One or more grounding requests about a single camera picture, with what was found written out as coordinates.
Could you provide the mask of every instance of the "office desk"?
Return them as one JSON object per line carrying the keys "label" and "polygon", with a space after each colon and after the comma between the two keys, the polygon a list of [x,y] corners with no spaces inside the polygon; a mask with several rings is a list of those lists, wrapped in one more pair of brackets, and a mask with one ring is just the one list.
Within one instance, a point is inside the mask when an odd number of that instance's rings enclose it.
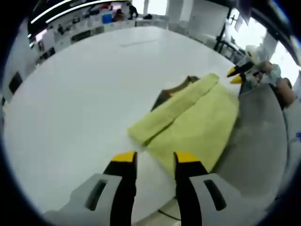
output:
{"label": "office desk", "polygon": [[38,67],[7,112],[8,162],[41,213],[58,210],[75,188],[102,173],[112,157],[138,151],[132,222],[175,196],[170,175],[135,144],[127,128],[148,113],[162,89],[210,72],[238,95],[233,64],[212,49],[157,27],[136,27],[82,40]]}

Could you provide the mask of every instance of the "cable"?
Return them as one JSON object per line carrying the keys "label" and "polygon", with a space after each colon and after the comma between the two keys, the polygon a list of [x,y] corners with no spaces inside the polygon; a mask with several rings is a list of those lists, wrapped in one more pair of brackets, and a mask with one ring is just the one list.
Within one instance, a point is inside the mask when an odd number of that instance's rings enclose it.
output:
{"label": "cable", "polygon": [[169,218],[171,218],[171,219],[181,221],[181,219],[175,218],[175,217],[173,217],[173,216],[170,216],[169,214],[167,214],[167,213],[165,213],[165,212],[163,212],[163,211],[161,211],[161,210],[158,210],[158,212],[161,213],[161,214],[163,214],[163,215],[165,215],[165,216],[167,216],[167,217],[169,217]]}

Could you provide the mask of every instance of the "yellow towel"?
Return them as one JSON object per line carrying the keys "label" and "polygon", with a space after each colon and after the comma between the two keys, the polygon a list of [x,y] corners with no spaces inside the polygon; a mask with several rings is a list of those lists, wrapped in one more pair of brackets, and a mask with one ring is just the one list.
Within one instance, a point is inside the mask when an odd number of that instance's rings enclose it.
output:
{"label": "yellow towel", "polygon": [[174,175],[173,152],[198,157],[211,171],[221,156],[238,114],[238,98],[216,74],[208,74],[128,129],[139,144]]}

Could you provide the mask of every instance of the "wall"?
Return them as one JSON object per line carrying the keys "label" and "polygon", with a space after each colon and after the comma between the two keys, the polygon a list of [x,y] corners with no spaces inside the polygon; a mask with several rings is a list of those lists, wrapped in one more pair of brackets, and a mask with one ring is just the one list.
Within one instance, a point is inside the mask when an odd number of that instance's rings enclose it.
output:
{"label": "wall", "polygon": [[215,39],[222,30],[229,8],[205,0],[194,0],[190,15],[189,35],[202,42]]}
{"label": "wall", "polygon": [[274,54],[276,50],[276,45],[278,41],[272,37],[269,33],[264,37],[263,39],[263,46],[266,48],[266,50],[269,53],[269,60],[272,58],[272,55]]}
{"label": "wall", "polygon": [[47,30],[47,32],[43,35],[43,44],[45,51],[48,51],[50,48],[55,46],[55,36],[53,29]]}
{"label": "wall", "polygon": [[184,0],[180,21],[189,21],[192,12],[193,0]]}
{"label": "wall", "polygon": [[88,11],[89,8],[90,7],[81,8],[79,10],[65,14],[64,16],[59,17],[57,20],[50,22],[48,24],[48,28],[52,26],[55,30],[57,30],[59,24],[63,25],[65,23],[71,22],[74,17],[83,15],[85,12]]}
{"label": "wall", "polygon": [[170,0],[167,5],[167,13],[170,23],[180,22],[180,16],[183,8],[183,0]]}
{"label": "wall", "polygon": [[19,72],[22,79],[25,80],[28,76],[29,66],[32,65],[38,57],[36,49],[29,48],[27,35],[27,20],[24,20],[19,27],[19,33],[10,50],[4,69],[2,94],[7,101],[10,101],[13,96],[8,89],[8,85],[15,73]]}
{"label": "wall", "polygon": [[149,0],[144,0],[144,9],[143,9],[144,15],[147,15],[148,6],[149,6]]}

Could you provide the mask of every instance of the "window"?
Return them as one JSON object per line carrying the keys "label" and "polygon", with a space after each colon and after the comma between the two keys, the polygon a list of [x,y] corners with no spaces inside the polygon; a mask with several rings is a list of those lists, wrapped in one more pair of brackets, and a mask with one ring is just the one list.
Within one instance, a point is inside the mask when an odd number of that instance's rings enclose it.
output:
{"label": "window", "polygon": [[136,7],[139,14],[143,14],[144,0],[132,0],[132,5]]}
{"label": "window", "polygon": [[167,0],[150,0],[147,13],[160,16],[166,15]]}
{"label": "window", "polygon": [[277,43],[270,62],[279,65],[282,78],[288,78],[292,85],[295,84],[299,75],[299,67],[281,42]]}
{"label": "window", "polygon": [[237,21],[238,17],[239,17],[239,11],[238,11],[236,8],[233,8],[233,9],[231,10],[229,20],[230,20],[230,21],[232,21],[232,20],[233,20],[233,21]]}
{"label": "window", "polygon": [[243,20],[238,32],[233,34],[233,38],[238,46],[246,48],[247,45],[260,46],[266,34],[267,29],[253,18],[250,18],[249,25]]}

